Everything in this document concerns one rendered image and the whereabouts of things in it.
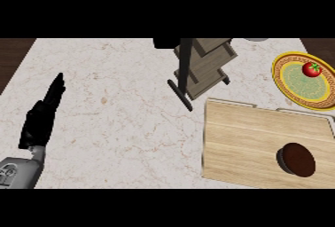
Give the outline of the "pale wooden tray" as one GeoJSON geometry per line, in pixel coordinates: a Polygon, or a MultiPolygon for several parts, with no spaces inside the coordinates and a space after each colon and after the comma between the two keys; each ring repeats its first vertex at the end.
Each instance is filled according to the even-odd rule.
{"type": "Polygon", "coordinates": [[[257,188],[335,188],[335,117],[209,99],[202,176],[257,188]],[[289,143],[311,152],[316,172],[310,177],[280,168],[276,153],[289,143]]]}

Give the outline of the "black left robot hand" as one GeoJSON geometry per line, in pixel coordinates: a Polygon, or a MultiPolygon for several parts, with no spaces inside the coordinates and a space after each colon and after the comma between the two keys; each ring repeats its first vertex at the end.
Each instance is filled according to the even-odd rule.
{"type": "Polygon", "coordinates": [[[53,79],[46,97],[40,100],[26,113],[26,120],[20,130],[17,143],[19,149],[31,146],[46,146],[50,140],[53,120],[57,106],[65,92],[63,74],[57,74],[53,79]]]}

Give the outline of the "wooden tiered basket stand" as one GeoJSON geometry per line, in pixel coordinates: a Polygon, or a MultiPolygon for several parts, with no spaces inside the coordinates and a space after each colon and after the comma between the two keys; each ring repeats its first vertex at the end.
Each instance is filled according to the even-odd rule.
{"type": "Polygon", "coordinates": [[[236,57],[230,38],[155,38],[156,49],[172,49],[178,58],[177,81],[167,80],[183,105],[192,111],[195,100],[212,86],[230,83],[221,67],[236,57]]]}

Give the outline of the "dark brown cupcake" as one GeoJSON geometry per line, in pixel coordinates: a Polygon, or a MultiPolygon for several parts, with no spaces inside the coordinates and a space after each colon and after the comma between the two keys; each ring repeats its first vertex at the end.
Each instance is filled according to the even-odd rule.
{"type": "Polygon", "coordinates": [[[310,177],[316,172],[316,160],[311,152],[298,143],[288,143],[276,153],[282,170],[295,176],[310,177]]]}

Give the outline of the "red tomato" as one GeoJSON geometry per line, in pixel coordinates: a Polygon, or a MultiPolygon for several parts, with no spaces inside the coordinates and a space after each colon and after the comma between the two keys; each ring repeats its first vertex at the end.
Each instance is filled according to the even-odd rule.
{"type": "Polygon", "coordinates": [[[307,77],[317,77],[321,73],[321,68],[317,63],[307,62],[302,65],[302,73],[307,77]]]}

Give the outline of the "yellow patterned plate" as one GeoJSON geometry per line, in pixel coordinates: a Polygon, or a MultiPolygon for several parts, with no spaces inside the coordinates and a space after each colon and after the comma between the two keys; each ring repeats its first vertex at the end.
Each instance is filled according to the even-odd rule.
{"type": "Polygon", "coordinates": [[[301,51],[282,53],[271,62],[271,79],[282,94],[304,108],[335,110],[335,69],[311,54],[301,51]],[[317,77],[305,76],[305,64],[317,66],[317,77]]]}

